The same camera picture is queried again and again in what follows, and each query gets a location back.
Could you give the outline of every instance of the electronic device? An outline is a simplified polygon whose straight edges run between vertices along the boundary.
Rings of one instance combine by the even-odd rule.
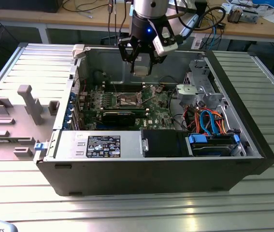
[[[267,4],[274,7],[274,0],[252,0],[252,2],[257,5]]]
[[[256,125],[269,119],[253,119],[231,83],[269,82],[248,54],[177,50],[150,76],[130,73],[115,47],[15,55],[0,79],[0,160],[33,159],[61,196],[229,190],[274,163]],[[147,55],[136,63],[147,69]]]
[[[56,13],[63,0],[0,0],[0,9]]]
[[[230,10],[227,19],[228,22],[231,23],[257,23],[258,13],[255,9],[234,5]]]

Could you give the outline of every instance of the warning sticker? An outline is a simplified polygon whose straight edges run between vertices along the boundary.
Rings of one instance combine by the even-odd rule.
[[[89,136],[87,141],[88,158],[121,157],[120,136]]]

